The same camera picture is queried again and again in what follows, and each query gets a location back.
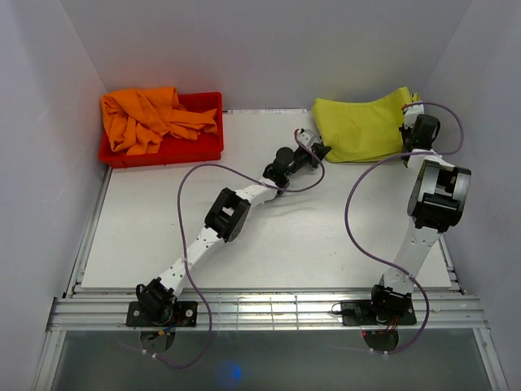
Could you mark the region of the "yellow-green trousers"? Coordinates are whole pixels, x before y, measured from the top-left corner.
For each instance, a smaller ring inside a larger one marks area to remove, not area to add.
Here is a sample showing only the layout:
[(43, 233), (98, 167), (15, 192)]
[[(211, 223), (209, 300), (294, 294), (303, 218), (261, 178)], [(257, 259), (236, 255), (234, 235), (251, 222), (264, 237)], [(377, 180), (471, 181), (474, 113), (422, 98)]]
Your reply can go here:
[(330, 163), (375, 162), (401, 152), (402, 108), (420, 95), (401, 87), (381, 99), (345, 103), (315, 99), (312, 114)]

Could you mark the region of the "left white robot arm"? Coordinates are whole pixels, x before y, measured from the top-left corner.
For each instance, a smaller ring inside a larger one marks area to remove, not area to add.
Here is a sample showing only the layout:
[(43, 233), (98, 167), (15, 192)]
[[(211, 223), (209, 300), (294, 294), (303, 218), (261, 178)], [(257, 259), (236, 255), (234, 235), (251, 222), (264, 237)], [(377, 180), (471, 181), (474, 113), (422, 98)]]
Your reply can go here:
[(322, 161), (330, 152), (329, 147), (320, 142), (303, 144), (299, 141), (297, 144), (295, 150), (289, 147), (278, 149), (274, 161), (265, 167), (260, 179), (218, 164), (218, 168), (246, 178), (252, 185), (239, 190), (223, 188), (208, 210), (204, 226), (192, 244), (186, 242), (180, 210), (180, 193), (186, 182), (181, 181), (177, 191), (177, 216), (182, 237), (182, 255), (150, 283), (140, 283), (136, 287), (137, 300), (129, 305), (129, 326), (181, 326), (188, 319), (177, 300), (187, 285), (200, 296), (203, 295), (191, 275), (194, 266), (207, 260), (214, 250), (237, 239), (251, 209), (284, 193), (291, 193), (289, 185), (292, 174), (305, 166), (325, 169)]

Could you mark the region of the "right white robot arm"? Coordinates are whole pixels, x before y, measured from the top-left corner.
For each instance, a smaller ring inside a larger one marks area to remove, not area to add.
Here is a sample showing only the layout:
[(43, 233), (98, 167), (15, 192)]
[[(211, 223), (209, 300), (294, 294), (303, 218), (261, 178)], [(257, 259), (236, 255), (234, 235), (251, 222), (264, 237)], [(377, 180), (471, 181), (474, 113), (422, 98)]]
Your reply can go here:
[(394, 323), (413, 312), (414, 279), (433, 245), (463, 215), (471, 171), (445, 161), (432, 149), (440, 121), (420, 113), (401, 128), (405, 166), (418, 171), (407, 214), (409, 225), (394, 265), (374, 285), (367, 311), (376, 323)]

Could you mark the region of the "orange trousers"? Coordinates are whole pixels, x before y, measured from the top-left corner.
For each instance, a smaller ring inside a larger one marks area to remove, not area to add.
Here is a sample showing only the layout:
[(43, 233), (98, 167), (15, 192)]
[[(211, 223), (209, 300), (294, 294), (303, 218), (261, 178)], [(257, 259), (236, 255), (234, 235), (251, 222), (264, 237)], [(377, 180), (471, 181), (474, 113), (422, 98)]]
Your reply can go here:
[(173, 86), (113, 91), (100, 104), (103, 128), (116, 154), (156, 154), (165, 137), (195, 142), (202, 133), (218, 134), (217, 110), (187, 110)]

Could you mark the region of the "red plastic bin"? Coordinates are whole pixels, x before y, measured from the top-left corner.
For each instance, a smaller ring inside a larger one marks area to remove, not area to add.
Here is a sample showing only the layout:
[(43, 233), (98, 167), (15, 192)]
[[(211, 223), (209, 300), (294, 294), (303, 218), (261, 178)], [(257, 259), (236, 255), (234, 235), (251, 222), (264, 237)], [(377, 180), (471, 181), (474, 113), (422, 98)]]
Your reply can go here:
[(224, 150), (223, 102), (221, 93), (178, 93), (178, 98), (181, 104), (191, 112), (205, 112), (215, 108), (217, 110), (215, 121), (217, 123), (218, 134), (202, 133), (195, 142), (165, 137), (156, 154), (127, 156), (125, 154), (112, 152), (107, 135), (103, 129), (102, 141), (99, 148), (99, 160), (113, 169), (219, 160)]

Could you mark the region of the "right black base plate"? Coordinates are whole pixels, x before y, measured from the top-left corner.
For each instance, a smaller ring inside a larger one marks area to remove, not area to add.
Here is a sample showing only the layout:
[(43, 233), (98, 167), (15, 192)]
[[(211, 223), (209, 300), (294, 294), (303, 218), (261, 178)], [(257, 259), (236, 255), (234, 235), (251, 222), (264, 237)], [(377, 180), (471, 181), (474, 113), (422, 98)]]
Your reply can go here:
[(417, 318), (413, 307), (403, 314), (386, 310), (373, 304), (371, 300), (352, 300), (340, 302), (340, 313), (344, 326), (384, 326), (397, 321), (399, 326), (413, 326)]

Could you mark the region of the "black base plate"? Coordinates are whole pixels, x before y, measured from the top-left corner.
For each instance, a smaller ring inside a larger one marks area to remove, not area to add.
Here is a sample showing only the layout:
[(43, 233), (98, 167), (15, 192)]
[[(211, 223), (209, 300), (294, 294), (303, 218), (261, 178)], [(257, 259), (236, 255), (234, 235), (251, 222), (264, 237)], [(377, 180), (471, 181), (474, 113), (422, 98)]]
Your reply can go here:
[(413, 326), (417, 318), (413, 307), (403, 314), (386, 310), (373, 304), (371, 300), (352, 300), (340, 302), (340, 313), (344, 326), (384, 326), (397, 321), (399, 326)]
[(196, 301), (175, 301), (162, 305), (156, 312), (138, 301), (129, 303), (125, 325), (127, 327), (194, 327), (197, 323)]

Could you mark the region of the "aluminium frame rail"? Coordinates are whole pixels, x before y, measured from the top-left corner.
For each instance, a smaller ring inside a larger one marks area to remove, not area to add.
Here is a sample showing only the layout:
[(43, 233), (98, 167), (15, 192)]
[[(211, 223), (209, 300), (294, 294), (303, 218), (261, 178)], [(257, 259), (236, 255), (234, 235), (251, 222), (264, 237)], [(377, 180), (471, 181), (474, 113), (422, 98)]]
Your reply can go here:
[[(199, 297), (188, 289), (179, 301), (194, 301), (196, 309), (186, 310), (193, 318), (195, 331), (304, 331), (339, 330), (343, 301), (367, 299), (361, 291), (224, 291), (206, 290)], [(127, 293), (80, 292), (54, 300), (46, 322), (49, 331), (145, 330), (146, 318), (135, 295)], [(418, 321), (427, 321), (429, 329), (487, 328), (477, 296), (456, 291), (416, 292), (413, 308)]]

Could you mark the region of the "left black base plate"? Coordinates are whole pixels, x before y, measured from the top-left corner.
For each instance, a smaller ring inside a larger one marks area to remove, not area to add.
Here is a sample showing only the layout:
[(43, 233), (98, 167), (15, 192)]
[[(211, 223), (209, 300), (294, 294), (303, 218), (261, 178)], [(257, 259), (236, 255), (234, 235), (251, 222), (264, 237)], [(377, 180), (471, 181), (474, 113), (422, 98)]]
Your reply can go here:
[(194, 327), (197, 323), (196, 301), (175, 301), (162, 305), (156, 312), (138, 301), (129, 303), (125, 325), (127, 327)]

